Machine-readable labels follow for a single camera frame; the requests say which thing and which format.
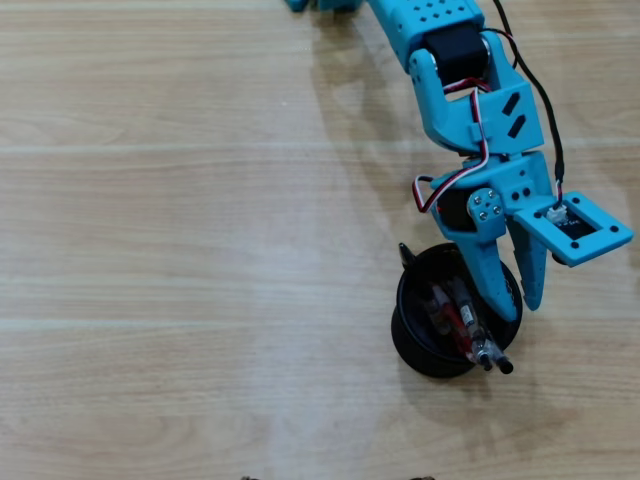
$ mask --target wire connector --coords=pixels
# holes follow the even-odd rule
[[[549,220],[554,225],[558,223],[562,223],[567,219],[567,206],[561,205],[558,208],[550,208],[547,212],[547,220]]]

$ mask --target black wire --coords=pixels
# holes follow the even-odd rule
[[[502,24],[504,25],[506,33],[502,30],[497,30],[494,28],[487,28],[486,30],[503,35],[509,40],[509,44],[511,45],[513,54],[516,57],[516,61],[520,65],[520,68],[522,68],[524,74],[531,81],[533,86],[536,87],[536,90],[538,90],[540,98],[542,98],[542,103],[544,103],[544,108],[547,111],[547,118],[549,119],[549,128],[551,130],[551,137],[553,138],[553,146],[556,151],[555,176],[556,180],[560,182],[560,185],[562,185],[562,182],[564,180],[564,148],[562,147],[562,139],[560,138],[560,132],[558,130],[558,123],[556,122],[556,115],[553,111],[553,105],[551,104],[551,100],[549,99],[549,95],[547,95],[546,90],[538,81],[531,69],[527,66],[522,58],[522,55],[520,55],[518,46],[513,40],[513,31],[511,30],[511,26],[509,25],[509,20],[507,19],[507,14],[504,11],[502,3],[500,2],[500,0],[493,0],[493,3],[498,9],[498,14],[500,15],[500,19],[502,20]]]

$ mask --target white wire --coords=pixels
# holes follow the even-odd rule
[[[490,154],[489,154],[489,144],[487,142],[487,137],[485,135],[484,132],[484,126],[482,125],[482,112],[480,111],[480,99],[478,96],[478,87],[476,87],[474,89],[474,92],[471,95],[471,100],[473,102],[473,108],[476,111],[476,116],[478,117],[478,126],[480,127],[480,135],[482,136],[482,153],[483,153],[483,157],[482,157],[482,161],[480,163],[478,163],[477,165],[470,167],[468,169],[465,169],[461,172],[458,172],[456,174],[454,174],[452,177],[450,177],[448,180],[445,180],[446,182],[449,182],[453,179],[453,181],[451,181],[451,183],[449,185],[446,185],[442,190],[440,190],[435,196],[432,196],[429,198],[428,202],[430,202],[430,206],[429,208],[427,208],[425,210],[425,213],[429,210],[431,210],[431,208],[433,207],[433,205],[435,205],[438,200],[440,199],[440,197],[442,197],[442,195],[449,190],[453,185],[455,185],[460,179],[471,175],[472,173],[477,172],[478,170],[480,170],[481,168],[484,168],[487,163],[489,163],[489,158],[490,158]],[[425,204],[423,198],[422,198],[422,192],[420,191],[419,188],[419,182],[421,180],[421,178],[424,178],[424,175],[419,175],[416,177],[415,181],[414,181],[414,190],[418,196],[419,202],[420,204],[418,205],[418,208],[422,211],[423,208],[427,207],[427,205]]]
[[[458,80],[457,82],[450,83],[449,85],[444,87],[444,93],[447,94],[447,93],[457,92],[458,90],[462,90],[469,86],[475,86],[476,88],[480,87],[482,91],[487,91],[488,89],[488,86],[481,80],[469,77],[469,78],[463,78],[462,80]]]

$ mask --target cable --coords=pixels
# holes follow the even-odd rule
[[[473,167],[467,167],[460,170],[458,173],[452,175],[447,180],[445,180],[442,185],[440,185],[436,190],[431,194],[429,199],[425,202],[422,198],[422,193],[420,192],[420,182],[422,181],[432,181],[431,177],[427,177],[426,175],[419,175],[413,181],[413,197],[416,201],[416,205],[418,206],[418,210],[422,213],[429,212],[431,208],[435,205],[435,203],[442,197],[444,192],[446,192],[454,183],[456,183],[461,178],[466,177],[474,172],[477,172],[481,168],[484,168],[487,163],[489,163],[489,143],[487,142],[487,137],[485,136],[484,126],[482,125],[482,113],[480,112],[480,99],[478,98],[478,87],[474,88],[473,92],[471,92],[471,113],[473,115],[473,120],[480,127],[480,136],[482,140],[480,141],[480,151],[482,153],[482,159],[480,163],[474,165]]]
[[[518,49],[518,44],[516,43],[516,39],[513,38],[513,35],[507,32],[503,32],[502,30],[498,30],[497,28],[483,28],[482,31],[497,33],[505,37],[507,40],[509,40],[509,44],[511,45],[511,50],[514,52],[513,63],[511,64],[511,66],[513,67],[514,70],[518,68],[518,56],[515,54],[515,52],[519,51],[519,49]]]
[[[504,25],[505,31],[502,32],[500,30],[495,29],[487,29],[490,31],[495,31],[501,35],[504,35],[509,39],[509,43],[511,44],[511,49],[513,50],[513,54],[516,57],[522,71],[525,73],[527,78],[531,81],[531,83],[536,87],[538,93],[540,94],[540,98],[542,98],[542,102],[544,103],[545,110],[547,111],[547,118],[549,120],[549,128],[551,130],[551,137],[553,138],[553,146],[556,151],[556,165],[555,165],[555,177],[556,184],[558,185],[558,193],[561,196],[562,194],[562,183],[564,182],[564,149],[562,147],[562,139],[560,138],[560,132],[558,130],[558,123],[556,122],[556,116],[553,111],[553,105],[551,104],[551,100],[549,99],[549,95],[547,95],[546,90],[542,86],[542,84],[538,81],[533,72],[529,69],[527,64],[520,55],[520,51],[518,50],[518,46],[513,38],[513,31],[511,30],[511,26],[509,25],[509,20],[507,19],[507,14],[504,11],[502,3],[500,0],[493,0],[493,3],[496,5],[498,9],[498,14],[500,15],[500,19],[502,20],[502,24]],[[559,198],[554,208],[558,208],[562,204],[562,199]]]
[[[491,87],[489,87],[486,82],[478,78],[469,77],[447,85],[444,87],[444,93],[446,95],[448,93],[459,92],[460,90],[465,90],[471,87],[478,87],[483,92],[491,91]]]

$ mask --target red wire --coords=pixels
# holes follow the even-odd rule
[[[413,196],[414,196],[414,199],[415,199],[416,204],[418,206],[418,210],[421,213],[426,213],[426,212],[430,211],[431,208],[433,207],[433,204],[440,198],[442,193],[444,193],[444,191],[446,191],[449,187],[451,187],[451,185],[456,183],[456,181],[458,181],[458,179],[460,179],[461,177],[466,176],[468,173],[470,173],[470,171],[475,171],[475,170],[479,170],[479,169],[483,168],[487,164],[487,162],[489,161],[488,145],[487,145],[486,137],[485,137],[485,134],[484,134],[484,128],[483,128],[483,125],[482,125],[482,119],[480,117],[479,108],[480,108],[480,102],[479,102],[479,99],[478,99],[478,90],[476,88],[471,93],[471,111],[472,111],[473,120],[480,125],[480,133],[482,134],[482,141],[480,142],[480,151],[482,153],[482,161],[479,164],[474,165],[473,167],[463,168],[462,170],[460,170],[455,175],[452,175],[451,177],[449,177],[446,181],[444,181],[442,183],[442,185],[440,185],[431,194],[431,196],[424,203],[424,205],[422,204],[422,198],[421,198],[421,194],[420,194],[420,190],[419,190],[419,186],[418,186],[418,183],[420,182],[421,178],[423,178],[423,177],[418,177],[413,182]]]
[[[491,87],[486,82],[474,77],[465,78],[464,80],[460,80],[458,82],[452,83],[451,85],[447,85],[444,87],[444,93],[453,93],[459,92],[460,90],[465,90],[470,87],[478,87],[485,92],[490,92]]]

